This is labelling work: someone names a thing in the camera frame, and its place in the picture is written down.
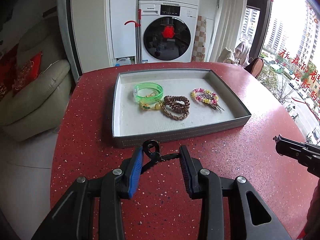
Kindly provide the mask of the beige sofa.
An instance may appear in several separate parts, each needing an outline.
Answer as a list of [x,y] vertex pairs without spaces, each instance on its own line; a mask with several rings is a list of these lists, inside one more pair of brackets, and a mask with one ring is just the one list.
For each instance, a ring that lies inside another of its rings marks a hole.
[[1,99],[1,130],[16,141],[57,128],[71,92],[71,67],[57,17],[39,22],[22,36],[15,56],[17,70],[33,62],[36,54],[41,57],[38,77]]

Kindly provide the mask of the brown round chair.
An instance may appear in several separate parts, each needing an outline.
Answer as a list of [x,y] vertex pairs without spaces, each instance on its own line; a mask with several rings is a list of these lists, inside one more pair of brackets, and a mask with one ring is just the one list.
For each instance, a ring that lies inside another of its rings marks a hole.
[[257,79],[263,69],[263,66],[264,66],[263,59],[256,58],[249,65],[245,67],[245,70]]

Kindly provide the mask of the white detergent jug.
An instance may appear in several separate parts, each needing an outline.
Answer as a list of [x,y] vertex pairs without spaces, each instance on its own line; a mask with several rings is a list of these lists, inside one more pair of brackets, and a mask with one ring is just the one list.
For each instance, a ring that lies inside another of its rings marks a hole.
[[116,61],[116,67],[130,65],[130,64],[131,64],[131,59],[129,57],[119,58]]

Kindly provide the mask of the red embroidered cushion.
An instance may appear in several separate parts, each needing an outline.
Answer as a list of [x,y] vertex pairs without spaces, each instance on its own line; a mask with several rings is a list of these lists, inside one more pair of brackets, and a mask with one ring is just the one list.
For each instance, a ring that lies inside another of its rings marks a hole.
[[12,96],[15,96],[29,83],[37,79],[40,74],[42,52],[40,51],[30,60],[28,60],[21,68],[17,69],[16,79],[12,85]]

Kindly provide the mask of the checkered hanging cloth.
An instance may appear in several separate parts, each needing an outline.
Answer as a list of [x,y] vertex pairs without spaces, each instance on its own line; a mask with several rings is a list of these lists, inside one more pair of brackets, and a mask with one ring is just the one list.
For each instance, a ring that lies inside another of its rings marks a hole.
[[191,55],[192,62],[204,62],[206,55],[206,18],[198,16],[193,52]]

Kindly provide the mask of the green translucent bangle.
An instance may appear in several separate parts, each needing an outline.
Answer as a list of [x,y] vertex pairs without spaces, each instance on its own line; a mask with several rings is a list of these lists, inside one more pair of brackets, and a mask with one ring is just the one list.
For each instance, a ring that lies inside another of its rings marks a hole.
[[143,82],[134,86],[133,99],[135,103],[156,103],[163,98],[163,87],[154,82]]

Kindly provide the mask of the black claw hair clip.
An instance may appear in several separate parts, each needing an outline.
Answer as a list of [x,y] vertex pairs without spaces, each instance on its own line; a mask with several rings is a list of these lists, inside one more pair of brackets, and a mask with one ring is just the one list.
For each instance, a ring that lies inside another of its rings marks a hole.
[[143,142],[142,148],[143,152],[147,155],[150,161],[142,167],[140,174],[144,174],[158,163],[178,159],[180,157],[179,153],[161,155],[159,143],[155,140],[147,140]]

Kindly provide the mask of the white washing machine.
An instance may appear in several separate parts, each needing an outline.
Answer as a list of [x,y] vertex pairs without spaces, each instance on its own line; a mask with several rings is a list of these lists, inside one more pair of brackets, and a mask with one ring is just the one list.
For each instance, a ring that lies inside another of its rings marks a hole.
[[142,63],[190,62],[198,6],[169,1],[139,1]]

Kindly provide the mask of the white cabinet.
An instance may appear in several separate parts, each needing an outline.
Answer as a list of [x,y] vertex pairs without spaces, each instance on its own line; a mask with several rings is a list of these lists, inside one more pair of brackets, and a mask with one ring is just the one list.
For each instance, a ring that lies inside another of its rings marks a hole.
[[106,0],[107,38],[111,66],[119,59],[132,58],[136,52],[138,0]]

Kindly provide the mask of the red handled mop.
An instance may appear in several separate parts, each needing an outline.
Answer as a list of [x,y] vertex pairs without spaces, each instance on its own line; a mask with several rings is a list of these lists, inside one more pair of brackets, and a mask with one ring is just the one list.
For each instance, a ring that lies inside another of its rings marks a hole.
[[137,11],[137,20],[129,20],[124,23],[124,25],[127,25],[129,23],[133,23],[135,25],[135,31],[136,31],[136,62],[138,64],[142,63],[142,32],[141,32],[141,18],[142,18],[142,10],[139,8]]

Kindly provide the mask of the grey jewelry tray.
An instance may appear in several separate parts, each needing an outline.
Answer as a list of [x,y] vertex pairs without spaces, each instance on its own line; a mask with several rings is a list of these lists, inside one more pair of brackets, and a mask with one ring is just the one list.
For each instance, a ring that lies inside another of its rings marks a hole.
[[[134,86],[154,82],[163,87],[156,103],[135,103]],[[205,103],[204,93],[215,93],[224,111]],[[119,148],[207,135],[244,126],[251,113],[214,71],[156,69],[120,73],[113,99],[112,135]]]

